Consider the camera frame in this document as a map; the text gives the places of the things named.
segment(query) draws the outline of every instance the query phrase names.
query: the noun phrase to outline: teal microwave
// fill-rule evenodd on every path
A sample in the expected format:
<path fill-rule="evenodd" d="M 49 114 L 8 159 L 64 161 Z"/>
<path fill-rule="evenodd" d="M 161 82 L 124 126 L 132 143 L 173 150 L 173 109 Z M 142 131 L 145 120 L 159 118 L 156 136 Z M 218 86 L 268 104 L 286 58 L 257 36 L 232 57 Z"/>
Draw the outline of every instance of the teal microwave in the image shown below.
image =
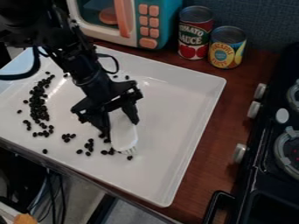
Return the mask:
<path fill-rule="evenodd" d="M 177 26 L 183 0 L 67 0 L 71 18 L 90 37 L 160 49 Z"/>

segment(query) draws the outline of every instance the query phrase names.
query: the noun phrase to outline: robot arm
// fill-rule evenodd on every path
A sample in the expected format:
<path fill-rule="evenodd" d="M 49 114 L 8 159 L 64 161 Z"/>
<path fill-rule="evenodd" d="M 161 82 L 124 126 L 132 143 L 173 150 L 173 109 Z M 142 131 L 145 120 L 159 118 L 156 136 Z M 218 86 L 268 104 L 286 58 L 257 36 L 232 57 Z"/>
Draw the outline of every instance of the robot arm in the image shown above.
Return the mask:
<path fill-rule="evenodd" d="M 47 56 L 64 73 L 70 73 L 74 84 L 87 96 L 71 111 L 108 139 L 108 112 L 122 109 L 133 124 L 138 124 L 136 101 L 143 95 L 137 83 L 111 81 L 98 61 L 98 56 L 108 55 L 97 54 L 75 21 L 70 21 L 51 0 L 0 0 L 0 41 L 15 47 L 33 46 L 35 53 L 38 46 L 43 47 Z"/>

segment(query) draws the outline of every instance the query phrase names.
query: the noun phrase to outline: wall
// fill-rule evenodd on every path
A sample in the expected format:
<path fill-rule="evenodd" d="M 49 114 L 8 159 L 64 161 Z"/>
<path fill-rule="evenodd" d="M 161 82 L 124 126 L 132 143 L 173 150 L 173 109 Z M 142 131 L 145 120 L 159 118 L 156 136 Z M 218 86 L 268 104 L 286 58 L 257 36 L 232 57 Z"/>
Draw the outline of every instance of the wall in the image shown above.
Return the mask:
<path fill-rule="evenodd" d="M 280 51 L 299 41 L 299 0 L 184 0 L 210 8 L 216 26 L 235 25 L 255 48 Z"/>

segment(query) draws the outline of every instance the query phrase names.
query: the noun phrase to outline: tomato sauce can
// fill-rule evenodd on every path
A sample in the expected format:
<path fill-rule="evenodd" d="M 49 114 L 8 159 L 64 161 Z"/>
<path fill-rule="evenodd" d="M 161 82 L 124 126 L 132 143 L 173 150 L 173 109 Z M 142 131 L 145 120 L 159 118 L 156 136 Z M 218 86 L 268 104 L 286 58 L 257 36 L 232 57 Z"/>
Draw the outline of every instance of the tomato sauce can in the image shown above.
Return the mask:
<path fill-rule="evenodd" d="M 209 47 L 212 12 L 204 6 L 190 6 L 179 14 L 178 53 L 188 60 L 203 59 Z"/>
<path fill-rule="evenodd" d="M 237 67 L 246 46 L 246 34 L 238 27 L 220 26 L 212 31 L 208 60 L 218 68 Z"/>

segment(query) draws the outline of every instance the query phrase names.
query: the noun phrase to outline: black stove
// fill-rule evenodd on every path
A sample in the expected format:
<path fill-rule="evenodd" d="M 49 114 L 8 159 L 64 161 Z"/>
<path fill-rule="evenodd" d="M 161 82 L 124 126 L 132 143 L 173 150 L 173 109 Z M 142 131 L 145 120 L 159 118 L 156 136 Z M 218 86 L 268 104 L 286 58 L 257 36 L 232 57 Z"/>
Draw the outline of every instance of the black stove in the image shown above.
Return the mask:
<path fill-rule="evenodd" d="M 271 81 L 260 84 L 248 116 L 254 119 L 233 194 L 214 193 L 203 223 L 229 207 L 229 224 L 299 223 L 299 43 L 288 46 Z"/>

